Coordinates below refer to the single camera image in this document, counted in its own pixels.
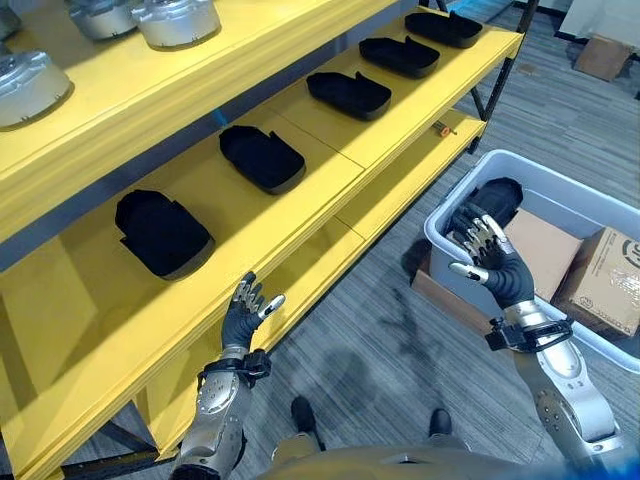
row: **yellow shelving unit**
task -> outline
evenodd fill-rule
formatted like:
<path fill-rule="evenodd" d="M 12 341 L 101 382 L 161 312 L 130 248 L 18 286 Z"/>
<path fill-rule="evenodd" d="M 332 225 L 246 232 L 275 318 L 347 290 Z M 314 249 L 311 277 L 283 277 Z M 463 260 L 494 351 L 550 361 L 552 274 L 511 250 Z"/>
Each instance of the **yellow shelving unit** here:
<path fill-rule="evenodd" d="M 59 0 L 24 16 L 13 51 L 44 49 L 75 89 L 0 132 L 0 242 L 116 167 L 362 22 L 393 0 L 215 0 L 220 32 L 177 52 L 139 32 L 92 42 Z"/>
<path fill-rule="evenodd" d="M 211 327 L 247 270 L 269 273 L 324 224 L 362 173 L 268 109 L 238 123 L 304 152 L 304 181 L 287 195 L 261 192 L 222 156 L 216 135 L 131 187 L 177 199 L 214 235 L 216 251 L 193 275 L 165 282 L 120 244 L 122 195 L 2 275 L 0 420 L 18 476 L 64 461 Z"/>
<path fill-rule="evenodd" d="M 408 35 L 404 18 L 371 35 L 403 40 Z M 375 171 L 400 152 L 449 110 L 471 87 L 506 57 L 515 55 L 522 35 L 484 26 L 469 49 L 446 47 L 409 35 L 440 52 L 436 70 L 422 81 L 405 78 L 364 60 L 358 47 L 334 57 L 316 71 L 340 72 L 353 77 L 361 72 L 392 91 L 389 110 L 374 122 L 354 122 L 309 95 L 303 78 L 269 99 L 265 105 L 321 139 L 358 165 Z"/>
<path fill-rule="evenodd" d="M 458 135 L 441 138 L 433 130 L 425 132 L 264 280 L 267 298 L 284 292 L 287 301 L 260 326 L 251 345 L 253 349 L 272 348 L 484 129 L 484 122 L 456 111 L 448 112 L 442 121 L 455 128 Z M 175 453 L 193 419 L 196 374 L 220 354 L 221 323 L 216 323 L 215 333 L 199 340 L 161 370 L 138 395 L 136 405 L 156 441 L 159 460 Z"/>

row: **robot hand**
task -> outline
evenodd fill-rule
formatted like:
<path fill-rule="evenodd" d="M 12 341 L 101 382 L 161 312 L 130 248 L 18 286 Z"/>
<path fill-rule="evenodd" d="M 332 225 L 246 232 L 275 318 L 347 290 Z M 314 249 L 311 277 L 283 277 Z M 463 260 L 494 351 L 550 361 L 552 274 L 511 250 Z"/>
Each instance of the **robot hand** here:
<path fill-rule="evenodd" d="M 171 480 L 226 480 L 242 458 L 242 424 L 251 406 L 250 373 L 245 355 L 253 332 L 284 303 L 277 295 L 264 308 L 262 285 L 247 273 L 236 288 L 222 323 L 220 360 L 198 375 L 196 414 L 182 441 Z"/>
<path fill-rule="evenodd" d="M 284 295 L 277 295 L 262 308 L 264 296 L 258 296 L 262 284 L 253 286 L 255 279 L 255 273 L 248 272 L 240 281 L 222 323 L 222 348 L 226 351 L 237 349 L 243 356 L 249 350 L 253 332 L 285 301 Z"/>
<path fill-rule="evenodd" d="M 449 268 L 489 289 L 500 308 L 534 299 L 533 277 L 502 228 L 480 207 L 467 203 L 453 216 L 454 238 L 475 266 L 454 262 Z"/>
<path fill-rule="evenodd" d="M 534 302 L 531 272 L 491 216 L 467 203 L 456 211 L 452 225 L 454 238 L 475 263 L 452 263 L 452 271 L 487 287 L 511 325 L 531 332 L 554 323 Z M 537 342 L 542 347 L 537 353 L 515 351 L 514 360 L 547 432 L 579 466 L 605 458 L 615 464 L 612 459 L 627 454 L 625 444 L 611 407 L 589 379 L 582 354 L 564 335 Z"/>

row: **wall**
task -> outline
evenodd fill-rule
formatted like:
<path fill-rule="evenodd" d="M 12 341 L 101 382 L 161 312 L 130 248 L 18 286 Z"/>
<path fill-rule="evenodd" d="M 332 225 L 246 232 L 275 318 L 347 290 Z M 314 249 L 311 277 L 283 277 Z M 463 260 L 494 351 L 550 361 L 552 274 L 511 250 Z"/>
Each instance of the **wall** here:
<path fill-rule="evenodd" d="M 46 0 L 10 0 L 10 4 L 15 7 L 16 12 L 22 13 L 38 4 L 42 4 L 44 1 Z M 393 18 L 402 15 L 416 4 L 417 0 L 399 0 L 378 15 L 357 25 L 283 71 L 221 106 L 218 112 L 196 120 L 191 125 L 74 195 L 0 244 L 0 272 L 51 237 L 57 235 L 83 214 L 96 208 L 144 175 L 168 162 L 180 152 L 223 127 L 225 121 L 232 121 L 239 117 L 337 53 L 362 40 L 376 29 L 389 23 Z"/>
<path fill-rule="evenodd" d="M 640 0 L 574 0 L 560 31 L 577 38 L 597 34 L 640 49 Z"/>

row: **gray plastic bin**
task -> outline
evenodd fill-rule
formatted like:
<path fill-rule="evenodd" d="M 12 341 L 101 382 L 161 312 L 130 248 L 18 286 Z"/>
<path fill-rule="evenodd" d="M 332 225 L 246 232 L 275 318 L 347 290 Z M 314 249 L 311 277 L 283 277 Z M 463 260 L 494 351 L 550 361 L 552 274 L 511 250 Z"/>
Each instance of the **gray plastic bin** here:
<path fill-rule="evenodd" d="M 522 208 L 574 237 L 586 238 L 603 226 L 609 226 L 636 241 L 640 239 L 640 210 L 515 153 L 506 150 L 488 152 L 427 218 L 424 232 L 433 244 L 431 277 L 491 317 L 501 314 L 491 294 L 449 270 L 449 263 L 454 260 L 466 263 L 472 260 L 464 249 L 445 238 L 447 232 L 444 230 L 455 209 L 474 188 L 502 177 L 512 178 L 522 185 Z M 552 319 L 566 317 L 540 298 L 536 297 L 536 303 Z M 574 324 L 574 336 L 625 370 L 640 374 L 638 336 L 613 344 L 578 322 Z"/>

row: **brown cardboard box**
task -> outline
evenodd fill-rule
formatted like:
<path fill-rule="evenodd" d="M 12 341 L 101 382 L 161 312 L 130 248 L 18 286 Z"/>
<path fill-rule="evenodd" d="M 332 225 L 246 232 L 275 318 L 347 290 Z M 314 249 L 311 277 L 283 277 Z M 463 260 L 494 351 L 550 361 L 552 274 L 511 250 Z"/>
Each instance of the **brown cardboard box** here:
<path fill-rule="evenodd" d="M 609 227 L 586 239 L 553 304 L 609 340 L 633 336 L 640 324 L 640 244 Z"/>
<path fill-rule="evenodd" d="M 550 302 L 582 240 L 522 209 L 504 231 L 531 270 L 536 295 Z"/>
<path fill-rule="evenodd" d="M 483 336 L 489 333 L 491 331 L 489 317 L 429 276 L 430 258 L 431 251 L 427 252 L 415 277 L 413 277 L 411 288 L 431 300 L 444 313 L 451 315 L 476 333 Z"/>
<path fill-rule="evenodd" d="M 593 36 L 573 68 L 610 82 L 631 55 L 631 48 L 608 38 Z"/>

